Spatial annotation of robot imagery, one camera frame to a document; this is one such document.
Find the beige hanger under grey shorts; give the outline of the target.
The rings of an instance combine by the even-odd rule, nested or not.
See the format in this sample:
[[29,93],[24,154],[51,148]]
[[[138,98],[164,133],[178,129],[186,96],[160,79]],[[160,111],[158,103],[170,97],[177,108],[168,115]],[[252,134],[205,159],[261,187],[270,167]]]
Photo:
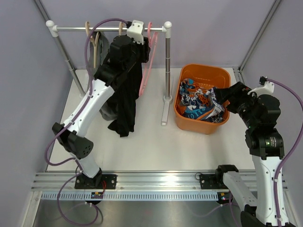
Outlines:
[[93,68],[95,69],[97,67],[98,41],[99,41],[100,32],[94,32],[95,36],[89,35],[90,34],[89,21],[85,22],[85,30],[86,30],[87,36],[89,36],[89,41],[93,46]]

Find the pink plastic hanger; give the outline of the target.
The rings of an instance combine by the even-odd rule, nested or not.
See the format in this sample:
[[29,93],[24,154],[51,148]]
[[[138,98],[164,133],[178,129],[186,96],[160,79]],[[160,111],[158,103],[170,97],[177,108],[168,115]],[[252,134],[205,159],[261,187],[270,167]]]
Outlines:
[[152,22],[148,23],[147,28],[148,28],[147,37],[148,37],[149,48],[151,50],[151,53],[150,53],[148,62],[144,66],[143,77],[142,77],[142,81],[141,81],[141,85],[140,85],[140,89],[139,89],[139,96],[142,96],[144,94],[144,90],[147,86],[147,83],[148,83],[148,80],[150,77],[150,73],[151,73],[151,69],[152,69],[155,52],[156,52],[157,41],[158,41],[157,32],[155,32],[153,35],[151,35]]

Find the black shorts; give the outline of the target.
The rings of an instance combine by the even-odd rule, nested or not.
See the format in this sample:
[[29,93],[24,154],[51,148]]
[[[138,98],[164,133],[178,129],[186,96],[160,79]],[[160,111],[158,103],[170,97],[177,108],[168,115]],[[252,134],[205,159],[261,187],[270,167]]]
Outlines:
[[134,43],[112,43],[109,50],[109,65],[115,70],[111,83],[115,93],[108,102],[116,109],[117,117],[108,128],[120,137],[127,137],[134,131],[136,100],[143,77],[140,48]]

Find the aluminium mounting rail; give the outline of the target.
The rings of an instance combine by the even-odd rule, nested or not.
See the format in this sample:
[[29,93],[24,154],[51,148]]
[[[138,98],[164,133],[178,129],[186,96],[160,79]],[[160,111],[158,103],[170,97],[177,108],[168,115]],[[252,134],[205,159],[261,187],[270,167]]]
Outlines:
[[[114,180],[106,183],[106,191],[112,192],[195,192],[201,191],[196,172],[113,172]],[[32,191],[58,191],[66,182],[64,190],[74,191],[74,172],[37,173]]]

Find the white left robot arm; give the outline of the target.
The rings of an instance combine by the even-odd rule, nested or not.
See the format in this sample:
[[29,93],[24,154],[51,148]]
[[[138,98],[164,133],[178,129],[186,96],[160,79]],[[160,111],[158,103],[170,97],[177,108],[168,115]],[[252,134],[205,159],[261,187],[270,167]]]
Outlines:
[[143,78],[142,64],[149,60],[149,39],[135,41],[127,35],[113,39],[107,56],[90,82],[90,89],[75,111],[62,124],[55,123],[53,132],[60,145],[77,162],[81,174],[78,180],[90,188],[102,183],[102,170],[91,152],[93,142],[86,133],[101,107],[109,102],[117,116],[110,129],[121,137],[134,131],[136,100]]

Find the grey shorts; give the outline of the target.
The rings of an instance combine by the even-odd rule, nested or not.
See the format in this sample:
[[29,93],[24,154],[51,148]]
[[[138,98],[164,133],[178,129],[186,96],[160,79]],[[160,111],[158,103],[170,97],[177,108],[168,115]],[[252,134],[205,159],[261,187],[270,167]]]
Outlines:
[[[91,43],[89,44],[89,70],[93,76],[97,72],[99,66],[102,65],[103,60],[105,59],[108,53],[108,50],[109,41],[106,36],[102,32],[100,32],[98,41],[97,67],[95,69],[93,68],[93,46]],[[117,107],[115,104],[112,107],[109,103],[109,100],[103,104],[99,112],[106,121],[115,120],[117,118]]]

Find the beige hanger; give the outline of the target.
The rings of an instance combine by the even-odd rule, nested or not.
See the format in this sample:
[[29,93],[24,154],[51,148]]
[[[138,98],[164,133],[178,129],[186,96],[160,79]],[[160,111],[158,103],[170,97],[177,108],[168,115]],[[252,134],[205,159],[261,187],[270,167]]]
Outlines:
[[89,41],[93,46],[93,68],[95,69],[97,67],[98,41],[99,41],[100,32],[94,32],[95,36],[89,35],[90,34],[89,21],[85,22],[85,30],[86,30],[87,36],[89,36]]
[[120,22],[118,26],[118,35],[121,36],[123,34],[123,29],[124,29],[124,22]]

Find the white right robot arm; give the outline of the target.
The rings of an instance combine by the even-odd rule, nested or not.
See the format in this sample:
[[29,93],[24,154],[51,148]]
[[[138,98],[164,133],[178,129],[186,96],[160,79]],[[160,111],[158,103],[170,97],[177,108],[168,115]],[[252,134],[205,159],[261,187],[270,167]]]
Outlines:
[[241,210],[243,227],[292,227],[284,205],[281,164],[285,157],[282,136],[275,128],[281,114],[280,102],[272,96],[274,84],[264,82],[251,89],[241,82],[215,88],[218,103],[229,102],[227,110],[245,123],[245,142],[255,167],[255,197],[232,165],[218,166],[214,182],[227,187]]

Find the metal clothes rack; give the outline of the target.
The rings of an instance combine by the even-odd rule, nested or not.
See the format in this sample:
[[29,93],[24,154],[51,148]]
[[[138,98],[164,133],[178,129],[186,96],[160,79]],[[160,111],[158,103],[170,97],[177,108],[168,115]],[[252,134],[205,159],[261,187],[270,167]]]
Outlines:
[[[48,27],[52,37],[57,41],[59,45],[59,49],[62,52],[62,55],[67,63],[69,71],[71,72],[72,78],[75,81],[75,84],[80,92],[80,94],[84,95],[83,87],[79,81],[78,76],[76,75],[76,71],[74,65],[72,64],[69,55],[60,40],[59,32],[60,31],[85,31],[85,27],[58,27],[53,21],[47,20],[46,26]],[[162,27],[151,28],[151,32],[157,33],[164,33],[165,34],[165,95],[163,97],[164,107],[161,119],[161,125],[165,126],[168,122],[169,116],[169,106],[172,102],[172,95],[171,95],[171,86],[173,79],[171,79],[170,73],[170,43],[171,43],[171,27],[172,23],[170,21],[166,21]],[[147,32],[147,27],[144,27],[143,32]],[[90,27],[91,32],[118,32],[118,27],[102,27],[101,24],[97,24],[95,27]]]

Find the orange plastic basket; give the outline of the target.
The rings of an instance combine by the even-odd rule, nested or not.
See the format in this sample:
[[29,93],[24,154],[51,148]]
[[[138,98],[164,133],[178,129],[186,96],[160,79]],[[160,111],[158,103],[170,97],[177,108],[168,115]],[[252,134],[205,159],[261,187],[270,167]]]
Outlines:
[[215,89],[228,88],[232,84],[234,75],[230,70],[225,68],[201,64],[188,64],[181,69],[174,102],[176,125],[182,130],[194,131],[203,134],[212,134],[219,128],[219,126],[225,124],[229,120],[230,114],[226,109],[228,102],[223,104],[225,113],[223,114],[224,121],[221,123],[210,123],[183,117],[177,111],[177,104],[180,101],[178,89],[181,81],[186,78],[193,79],[194,82],[201,83],[202,87],[206,89],[210,89],[212,87]]

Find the blue orange patterned shorts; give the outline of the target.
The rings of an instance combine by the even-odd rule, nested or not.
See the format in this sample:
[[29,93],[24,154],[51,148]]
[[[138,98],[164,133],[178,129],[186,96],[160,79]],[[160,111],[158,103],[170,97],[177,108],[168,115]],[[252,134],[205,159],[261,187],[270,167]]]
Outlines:
[[213,87],[206,89],[201,83],[186,78],[181,81],[178,94],[177,111],[183,117],[210,123],[224,121],[225,108],[217,102]]

